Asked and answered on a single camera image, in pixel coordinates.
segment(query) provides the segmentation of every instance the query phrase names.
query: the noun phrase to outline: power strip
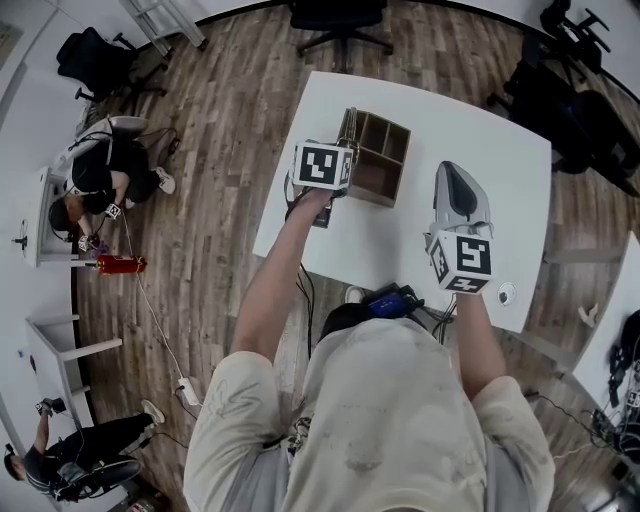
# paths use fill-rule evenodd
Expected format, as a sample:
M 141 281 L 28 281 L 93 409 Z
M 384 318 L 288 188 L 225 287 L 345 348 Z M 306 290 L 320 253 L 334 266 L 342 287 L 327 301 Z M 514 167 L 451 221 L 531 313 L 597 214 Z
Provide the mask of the power strip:
M 200 405 L 198 395 L 196 395 L 196 391 L 193 389 L 189 377 L 182 377 L 181 379 L 178 379 L 178 384 L 182 387 L 182 393 L 187 399 L 187 403 L 189 405 Z

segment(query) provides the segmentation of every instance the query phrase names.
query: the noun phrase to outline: wooden compartment organizer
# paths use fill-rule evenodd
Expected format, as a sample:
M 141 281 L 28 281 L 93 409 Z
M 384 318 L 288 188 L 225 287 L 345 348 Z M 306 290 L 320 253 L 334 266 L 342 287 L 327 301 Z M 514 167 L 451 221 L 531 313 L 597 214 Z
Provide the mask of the wooden compartment organizer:
M 346 114 L 340 127 L 344 135 Z M 358 110 L 356 140 L 360 157 L 347 195 L 393 208 L 411 132 L 382 117 Z

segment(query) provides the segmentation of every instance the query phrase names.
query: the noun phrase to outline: black cap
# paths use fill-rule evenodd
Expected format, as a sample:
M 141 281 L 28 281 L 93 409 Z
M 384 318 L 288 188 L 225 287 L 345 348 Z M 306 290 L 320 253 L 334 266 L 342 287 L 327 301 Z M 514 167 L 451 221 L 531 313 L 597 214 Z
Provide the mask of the black cap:
M 49 222 L 55 231 L 73 230 L 73 224 L 69 220 L 69 212 L 67 212 L 67 205 L 64 204 L 63 198 L 56 199 L 51 204 Z
M 7 473 L 11 475 L 11 478 L 14 480 L 20 481 L 20 476 L 16 473 L 16 469 L 13 467 L 13 463 L 11 462 L 11 457 L 14 456 L 13 450 L 11 453 L 4 456 L 4 467 L 7 470 Z

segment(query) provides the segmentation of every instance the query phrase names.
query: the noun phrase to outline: white table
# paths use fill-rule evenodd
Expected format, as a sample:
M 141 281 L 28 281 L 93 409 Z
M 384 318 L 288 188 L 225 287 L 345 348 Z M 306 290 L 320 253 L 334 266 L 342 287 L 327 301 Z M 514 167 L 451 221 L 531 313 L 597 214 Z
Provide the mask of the white table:
M 640 244 L 629 232 L 626 247 L 603 249 L 578 249 L 545 255 L 547 263 L 617 263 L 618 275 L 604 308 L 600 309 L 596 326 L 591 331 L 582 352 L 578 355 L 567 352 L 556 344 L 528 333 L 516 337 L 539 352 L 553 359 L 567 371 L 565 381 L 577 387 L 589 397 L 594 405 L 605 410 L 609 407 L 609 353 L 620 339 L 625 320 L 640 309 Z M 608 408 L 607 416 L 612 423 L 620 422 L 624 396 L 629 386 L 629 371 L 618 388 L 620 406 Z
M 444 311 L 423 233 L 434 220 L 435 174 L 443 160 L 469 172 L 489 197 L 495 280 L 484 292 L 491 323 L 522 330 L 542 259 L 551 186 L 551 144 L 509 121 L 438 94 L 349 75 L 313 72 L 284 145 L 253 252 L 266 256 L 284 222 L 283 182 L 297 142 L 335 142 L 348 107 L 411 130 L 394 208 L 351 197 L 335 201 L 328 229 L 311 230 L 303 263 L 310 272 L 376 290 L 411 285 L 426 306 Z M 507 307 L 497 290 L 517 288 Z
M 36 380 L 42 398 L 62 398 L 67 408 L 67 414 L 71 416 L 77 427 L 92 426 L 91 417 L 87 420 L 86 414 L 79 414 L 78 401 L 81 403 L 86 399 L 84 393 L 89 391 L 89 386 L 82 386 L 76 382 L 76 387 L 72 387 L 69 378 L 67 364 L 80 357 L 102 352 L 110 348 L 122 345 L 122 339 L 95 343 L 87 347 L 58 350 L 53 340 L 50 340 L 44 333 L 44 328 L 60 324 L 66 324 L 78 320 L 79 315 L 65 315 L 60 317 L 27 319 L 27 337 L 29 348 L 36 366 Z
M 32 211 L 27 227 L 27 248 L 25 259 L 32 267 L 43 263 L 58 263 L 71 267 L 82 267 L 86 261 L 78 259 L 71 253 L 71 244 L 53 239 L 49 223 L 49 208 L 64 191 L 62 185 L 65 177 L 51 172 L 50 167 L 43 167 L 34 178 L 32 188 Z

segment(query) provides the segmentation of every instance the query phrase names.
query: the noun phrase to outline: black chair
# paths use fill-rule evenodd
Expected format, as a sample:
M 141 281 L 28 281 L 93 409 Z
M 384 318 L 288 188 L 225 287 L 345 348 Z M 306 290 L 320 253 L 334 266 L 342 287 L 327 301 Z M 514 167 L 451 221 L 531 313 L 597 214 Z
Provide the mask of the black chair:
M 91 472 L 82 470 L 76 464 L 65 464 L 60 469 L 63 478 L 53 490 L 53 496 L 56 501 L 73 503 L 97 498 L 135 478 L 141 471 L 140 462 L 127 455 L 116 455 L 96 464 Z
M 609 27 L 591 10 L 585 9 L 589 17 L 581 23 L 567 19 L 571 0 L 554 0 L 540 15 L 542 28 L 555 38 L 551 58 L 558 60 L 564 67 L 569 82 L 573 85 L 571 69 L 580 75 L 580 81 L 586 80 L 585 74 L 571 59 L 582 62 L 587 68 L 598 74 L 602 71 L 602 50 L 611 53 L 611 48 L 600 39 L 591 26 L 599 23 L 605 29 Z
M 512 103 L 492 94 L 488 104 L 500 103 L 511 121 L 551 142 L 562 157 L 554 171 L 578 174 L 591 167 L 630 196 L 640 197 L 628 181 L 640 165 L 640 146 L 633 135 L 604 96 L 576 92 L 542 64 L 541 51 L 534 36 L 525 37 L 523 59 L 504 85 Z
M 146 75 L 131 80 L 129 75 L 138 51 L 122 34 L 118 34 L 114 41 L 125 48 L 107 43 L 92 27 L 81 34 L 71 34 L 56 56 L 60 64 L 58 74 L 81 81 L 93 93 L 93 96 L 85 94 L 80 87 L 76 92 L 76 99 L 101 102 L 111 94 L 119 93 L 123 87 L 128 87 L 130 92 L 120 111 L 124 112 L 131 106 L 131 113 L 135 114 L 138 98 L 143 92 L 157 92 L 161 96 L 167 93 L 160 87 L 147 87 L 147 83 L 159 70 L 167 70 L 167 65 L 160 63 Z
M 382 46 L 385 55 L 393 54 L 393 45 L 377 37 L 360 32 L 359 28 L 382 22 L 385 0 L 295 0 L 289 2 L 291 26 L 303 30 L 326 31 L 326 34 L 297 47 L 302 57 L 309 48 L 328 41 L 340 41 L 340 73 L 347 72 L 349 39 L 359 39 Z

